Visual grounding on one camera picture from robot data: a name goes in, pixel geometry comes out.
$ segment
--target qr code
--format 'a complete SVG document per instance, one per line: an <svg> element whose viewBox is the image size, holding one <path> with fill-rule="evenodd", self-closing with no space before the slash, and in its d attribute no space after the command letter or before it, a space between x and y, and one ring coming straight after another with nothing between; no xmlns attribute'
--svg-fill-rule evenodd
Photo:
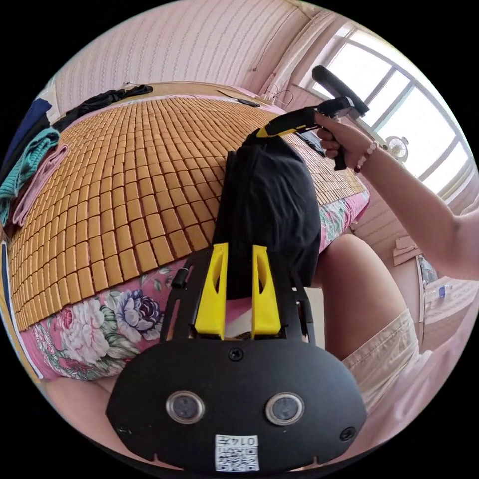
<svg viewBox="0 0 479 479"><path fill-rule="evenodd" d="M217 471L258 471L258 436L215 436Z"/></svg>

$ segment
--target window frame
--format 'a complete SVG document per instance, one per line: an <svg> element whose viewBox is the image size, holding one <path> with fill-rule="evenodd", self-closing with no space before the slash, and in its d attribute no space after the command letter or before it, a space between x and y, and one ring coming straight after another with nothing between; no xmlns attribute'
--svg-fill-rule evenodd
<svg viewBox="0 0 479 479"><path fill-rule="evenodd" d="M352 40L352 35L357 31L363 31L367 35L375 36L371 32L362 30L355 25L351 26L350 30L347 32L346 35L339 36L338 34L336 34L333 37L332 41L335 42L335 45L332 46L330 53L321 61L321 64L327 68L332 63L332 61L339 55L343 47L347 44L360 48L365 52L374 55L376 58L389 64L390 69L388 70L388 72L379 81L379 83L376 85L370 95L365 99L364 102L366 103L366 105L368 105L373 100L373 98L375 98L375 96L381 91L381 89L384 87L384 85L386 85L386 83L396 71L400 72L402 75L409 79L409 83L406 85L406 87L403 88L403 90L391 102L389 107L383 112L383 114L376 120L376 122L372 126L366 124L361 118L355 120L355 123L361 129L367 131L372 137L382 141L384 141L384 139L379 136L379 134L377 133L378 130L383 126L384 123L387 122L388 118L394 114L397 108L399 108L399 106L401 105L402 101L404 101L407 95L410 94L413 88L418 89L422 94L424 94L424 96L432 103L432 105L439 111L441 116L446 120L447 124L454 132L454 138L443 151L443 153L421 175L418 176L418 179L420 181L423 181L425 178L427 178L449 156L457 143L461 143L462 147L464 148L464 151L466 152L467 160L465 161L465 164L461 167L461 169L458 171L458 173L454 175L440 191L437 192L437 194L443 198L451 195L462 183L462 181L468 177L468 175L475 167L473 153L468 145L464 134L462 133L460 128L458 128L455 121L450 117L449 113L436 99L436 97L419 80L415 79L412 74L410 74L397 63L385 57L383 54L376 52L374 49L368 46L362 45L361 43ZM312 78L310 78L305 89L323 100L328 100L329 98L326 98L324 95L321 95L321 93L314 89L315 84L316 82Z"/></svg>

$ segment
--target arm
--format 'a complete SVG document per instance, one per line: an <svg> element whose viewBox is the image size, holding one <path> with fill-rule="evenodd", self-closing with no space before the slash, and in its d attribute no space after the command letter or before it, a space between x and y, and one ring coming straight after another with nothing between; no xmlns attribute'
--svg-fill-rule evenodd
<svg viewBox="0 0 479 479"><path fill-rule="evenodd" d="M382 149L370 155L361 173L436 269L457 279L479 280L479 211L454 215Z"/></svg>

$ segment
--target knee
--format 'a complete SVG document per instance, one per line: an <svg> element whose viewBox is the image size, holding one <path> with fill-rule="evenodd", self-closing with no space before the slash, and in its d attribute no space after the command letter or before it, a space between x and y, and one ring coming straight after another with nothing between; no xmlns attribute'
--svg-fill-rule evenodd
<svg viewBox="0 0 479 479"><path fill-rule="evenodd" d="M334 262L336 265L351 261L355 256L364 254L370 250L364 241L352 234L341 235L336 238L319 256L323 262Z"/></svg>

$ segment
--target plastic bottle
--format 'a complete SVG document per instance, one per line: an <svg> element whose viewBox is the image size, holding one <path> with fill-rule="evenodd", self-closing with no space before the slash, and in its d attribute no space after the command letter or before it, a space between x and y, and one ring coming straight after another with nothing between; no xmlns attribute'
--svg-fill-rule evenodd
<svg viewBox="0 0 479 479"><path fill-rule="evenodd" d="M448 283L428 289L424 292L424 302L430 306L442 302L451 289L453 287Z"/></svg>

